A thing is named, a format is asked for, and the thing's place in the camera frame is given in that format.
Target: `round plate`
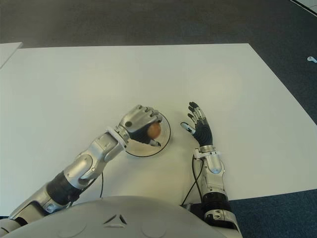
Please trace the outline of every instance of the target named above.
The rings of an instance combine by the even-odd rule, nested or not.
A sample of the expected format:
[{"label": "round plate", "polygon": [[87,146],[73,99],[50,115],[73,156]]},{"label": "round plate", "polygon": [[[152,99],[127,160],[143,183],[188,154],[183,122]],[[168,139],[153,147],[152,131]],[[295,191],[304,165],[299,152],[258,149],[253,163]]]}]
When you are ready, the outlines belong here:
[{"label": "round plate", "polygon": [[143,144],[141,142],[129,139],[127,148],[126,148],[126,152],[128,154],[134,155],[137,157],[148,157],[148,156],[157,154],[158,152],[160,152],[162,149],[165,148],[170,138],[170,126],[166,117],[164,117],[164,115],[162,115],[162,117],[163,119],[162,119],[162,122],[160,123],[161,132],[158,138],[155,139],[161,144],[161,147],[155,147],[152,145]]}]

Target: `black cable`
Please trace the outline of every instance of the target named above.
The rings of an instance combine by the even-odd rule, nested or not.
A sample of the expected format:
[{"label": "black cable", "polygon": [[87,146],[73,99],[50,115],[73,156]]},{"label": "black cable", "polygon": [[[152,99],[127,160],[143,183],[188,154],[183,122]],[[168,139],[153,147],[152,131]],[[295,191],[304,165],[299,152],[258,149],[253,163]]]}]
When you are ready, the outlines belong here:
[{"label": "black cable", "polygon": [[100,192],[100,198],[103,197],[103,191],[104,191],[104,173],[101,173],[101,192]]},{"label": "black cable", "polygon": [[84,191],[86,191],[95,181],[96,181],[97,179],[96,178],[94,178],[92,181],[91,181],[91,183],[90,184],[88,184],[88,186],[87,187],[85,187],[83,190],[82,190],[82,192],[81,193],[83,193]]},{"label": "black cable", "polygon": [[199,174],[198,174],[198,176],[197,176],[197,178],[196,178],[195,171],[194,171],[194,156],[193,156],[193,159],[192,159],[192,171],[193,171],[193,175],[194,175],[195,181],[194,181],[193,185],[191,186],[191,188],[189,189],[189,191],[188,191],[188,193],[187,193],[187,195],[186,195],[184,201],[182,202],[182,205],[181,205],[181,206],[184,205],[184,203],[185,203],[187,197],[189,196],[189,194],[190,194],[190,192],[192,191],[192,189],[193,189],[193,187],[195,186],[195,184],[197,185],[198,192],[199,192],[199,195],[200,195],[200,198],[201,198],[201,202],[203,202],[202,194],[201,194],[200,188],[199,188],[198,183],[197,183],[197,180],[198,180],[200,174],[201,174],[202,171],[203,171],[203,166],[204,166],[204,162],[202,162],[202,167],[201,167],[200,172],[199,172]]},{"label": "black cable", "polygon": [[[203,171],[203,167],[204,167],[204,161],[202,161],[201,171]],[[194,155],[193,155],[193,160],[192,160],[192,171],[193,171],[193,176],[194,176],[194,179],[195,179],[195,183],[197,185],[197,189],[198,189],[198,193],[199,193],[199,197],[200,197],[200,202],[203,203],[202,192],[200,191],[200,188],[199,188],[199,185],[198,185],[198,182],[197,182],[198,177],[196,178],[195,171],[194,171]]]}]

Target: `floor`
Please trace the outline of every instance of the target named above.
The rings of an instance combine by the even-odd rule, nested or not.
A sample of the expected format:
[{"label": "floor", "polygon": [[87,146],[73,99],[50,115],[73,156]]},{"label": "floor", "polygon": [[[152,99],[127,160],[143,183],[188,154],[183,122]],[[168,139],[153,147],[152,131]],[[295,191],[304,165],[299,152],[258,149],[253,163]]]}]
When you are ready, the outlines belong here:
[{"label": "floor", "polygon": [[[0,30],[25,48],[249,43],[317,123],[317,17],[289,0],[1,0]],[[317,190],[231,204],[245,238],[317,233]]]}]

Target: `brown egg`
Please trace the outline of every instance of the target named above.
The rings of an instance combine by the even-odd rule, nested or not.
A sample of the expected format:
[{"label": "brown egg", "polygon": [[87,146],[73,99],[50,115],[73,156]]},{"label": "brown egg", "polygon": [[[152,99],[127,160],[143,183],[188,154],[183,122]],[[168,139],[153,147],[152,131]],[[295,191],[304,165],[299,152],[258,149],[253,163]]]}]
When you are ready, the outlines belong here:
[{"label": "brown egg", "polygon": [[154,122],[152,125],[150,125],[148,129],[148,136],[151,139],[158,138],[160,134],[160,124],[158,122]]}]

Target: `white tabletop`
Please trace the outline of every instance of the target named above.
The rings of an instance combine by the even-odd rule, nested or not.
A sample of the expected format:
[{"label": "white tabletop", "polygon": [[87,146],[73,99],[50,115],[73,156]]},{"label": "white tabletop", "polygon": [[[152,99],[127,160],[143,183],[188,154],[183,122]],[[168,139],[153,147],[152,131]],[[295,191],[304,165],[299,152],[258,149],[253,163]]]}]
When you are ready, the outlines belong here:
[{"label": "white tabletop", "polygon": [[0,68],[4,66],[14,52],[21,46],[21,42],[0,44]]},{"label": "white tabletop", "polygon": [[[121,152],[104,196],[181,203],[198,146],[179,125],[189,101],[209,119],[230,200],[317,188],[316,125],[248,44],[20,49],[0,73],[0,215],[136,104],[167,117],[170,143],[149,158]],[[99,192],[100,180],[79,201]]]}]

